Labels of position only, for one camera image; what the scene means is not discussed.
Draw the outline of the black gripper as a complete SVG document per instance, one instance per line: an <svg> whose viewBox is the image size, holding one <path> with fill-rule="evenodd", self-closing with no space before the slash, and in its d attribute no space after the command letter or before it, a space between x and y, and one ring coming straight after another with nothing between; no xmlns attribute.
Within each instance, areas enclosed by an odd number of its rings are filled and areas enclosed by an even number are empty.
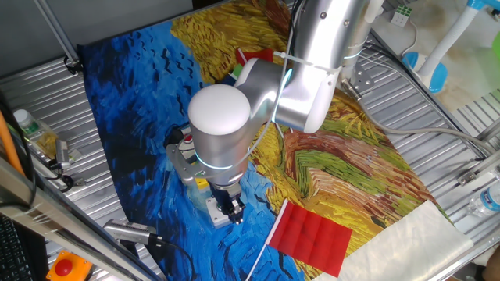
<svg viewBox="0 0 500 281"><path fill-rule="evenodd" d="M232 183L231 185L220 186L210 183L210 189L220 207L220 211L223 214L229 214L232 223L238 225L239 222L243 222L245 204L241 201L241 185Z"/></svg>

